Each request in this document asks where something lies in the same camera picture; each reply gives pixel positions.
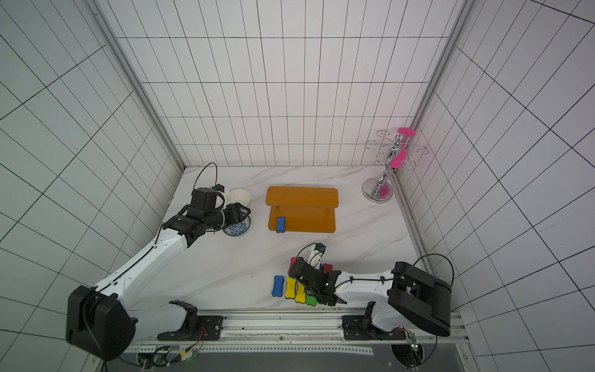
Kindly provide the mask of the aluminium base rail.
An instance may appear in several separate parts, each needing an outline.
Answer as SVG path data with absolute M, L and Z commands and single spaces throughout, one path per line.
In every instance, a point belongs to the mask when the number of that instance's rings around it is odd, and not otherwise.
M 451 334 L 439 337 L 426 333 L 403 319 L 396 330 L 405 332 L 404 341 L 348 341 L 343 339 L 342 317 L 364 316 L 363 308 L 265 309 L 199 311 L 198 316 L 222 316 L 217 341 L 159 341 L 156 336 L 132 343 L 126 353 L 152 353 L 167 347 L 171 353 L 190 347 L 194 352 L 331 352 L 369 354 L 373 345 L 468 344 L 469 337 L 458 314 L 451 319 Z

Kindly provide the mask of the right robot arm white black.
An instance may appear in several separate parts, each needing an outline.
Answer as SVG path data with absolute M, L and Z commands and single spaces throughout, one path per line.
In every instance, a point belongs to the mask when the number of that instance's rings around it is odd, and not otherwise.
M 297 259 L 288 274 L 322 305 L 372 302 L 372 326 L 389 332 L 407 319 L 439 337 L 451 334 L 452 285 L 412 264 L 398 261 L 391 271 L 376 274 L 323 273 Z

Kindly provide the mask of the orange two-tier shelf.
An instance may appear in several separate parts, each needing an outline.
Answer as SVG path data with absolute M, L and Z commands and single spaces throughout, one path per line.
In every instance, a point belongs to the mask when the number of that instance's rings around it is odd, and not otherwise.
M 267 189 L 266 204 L 271 212 L 269 231 L 275 231 L 277 217 L 286 218 L 286 231 L 296 233 L 336 232 L 336 188 L 281 187 Z

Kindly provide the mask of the white bowl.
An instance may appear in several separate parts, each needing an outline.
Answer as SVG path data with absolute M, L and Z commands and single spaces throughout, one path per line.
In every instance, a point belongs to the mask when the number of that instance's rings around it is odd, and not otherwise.
M 226 192 L 226 205 L 240 203 L 242 206 L 248 207 L 251 203 L 252 197 L 248 190 L 234 189 Z

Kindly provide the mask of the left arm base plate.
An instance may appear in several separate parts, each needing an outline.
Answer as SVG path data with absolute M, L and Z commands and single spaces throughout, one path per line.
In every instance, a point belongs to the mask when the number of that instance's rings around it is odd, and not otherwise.
M 187 316 L 181 328 L 176 331 L 161 333 L 159 341 L 217 341 L 223 327 L 222 316 Z

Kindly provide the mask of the blue patterned bowl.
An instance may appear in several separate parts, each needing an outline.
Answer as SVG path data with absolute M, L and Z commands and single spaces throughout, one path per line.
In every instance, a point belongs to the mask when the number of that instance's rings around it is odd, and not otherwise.
M 241 237 L 249 230 L 250 225 L 251 218 L 248 216 L 240 223 L 226 227 L 225 229 L 223 229 L 223 232 L 229 237 Z

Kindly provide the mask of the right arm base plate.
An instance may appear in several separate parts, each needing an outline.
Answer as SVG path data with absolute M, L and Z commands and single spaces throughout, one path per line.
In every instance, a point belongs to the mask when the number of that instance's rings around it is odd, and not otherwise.
M 343 316 L 341 327 L 343 339 L 348 341 L 404 341 L 406 338 L 403 331 L 378 329 L 365 316 Z

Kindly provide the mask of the pink object on stand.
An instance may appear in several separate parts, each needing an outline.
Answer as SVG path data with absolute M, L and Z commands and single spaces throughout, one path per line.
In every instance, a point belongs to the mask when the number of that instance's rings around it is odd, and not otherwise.
M 395 137 L 394 150 L 396 154 L 391 158 L 389 166 L 393 169 L 399 169 L 407 160 L 408 154 L 406 147 L 408 143 L 416 136 L 416 132 L 409 128 L 399 128 L 398 135 Z

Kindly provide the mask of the yellow eraser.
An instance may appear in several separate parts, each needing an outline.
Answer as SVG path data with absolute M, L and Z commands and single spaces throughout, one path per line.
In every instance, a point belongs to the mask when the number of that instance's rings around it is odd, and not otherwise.
M 306 299 L 307 299 L 307 295 L 306 295 L 306 292 L 305 292 L 305 286 L 302 285 L 302 284 L 297 284 L 296 285 L 296 294 L 295 294 L 294 300 L 297 303 L 305 304 Z
M 288 277 L 286 279 L 286 287 L 285 287 L 285 293 L 284 293 L 284 297 L 286 299 L 295 299 L 296 297 L 296 285 L 297 282 L 294 278 L 292 277 Z

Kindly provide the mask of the blue eraser top shelf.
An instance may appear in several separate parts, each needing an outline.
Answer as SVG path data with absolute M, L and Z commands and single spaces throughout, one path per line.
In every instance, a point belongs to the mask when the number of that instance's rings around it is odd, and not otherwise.
M 274 285 L 271 291 L 271 295 L 275 298 L 281 298 L 284 294 L 284 282 L 285 278 L 282 275 L 274 276 Z

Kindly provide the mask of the green eraser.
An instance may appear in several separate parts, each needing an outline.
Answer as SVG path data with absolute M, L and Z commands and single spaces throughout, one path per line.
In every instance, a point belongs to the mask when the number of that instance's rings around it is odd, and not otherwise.
M 314 296 L 307 295 L 306 296 L 305 304 L 306 305 L 310 305 L 310 306 L 316 306 L 318 304 L 318 302 L 317 302 L 317 299 Z

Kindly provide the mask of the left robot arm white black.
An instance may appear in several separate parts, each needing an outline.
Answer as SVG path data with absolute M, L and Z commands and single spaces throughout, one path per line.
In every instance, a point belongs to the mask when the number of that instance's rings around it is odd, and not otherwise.
M 132 259 L 96 285 L 81 285 L 68 297 L 67 343 L 113 361 L 139 340 L 172 334 L 194 339 L 200 327 L 195 306 L 172 300 L 151 310 L 133 307 L 141 291 L 199 237 L 244 221 L 251 210 L 240 203 L 199 210 L 184 206 Z

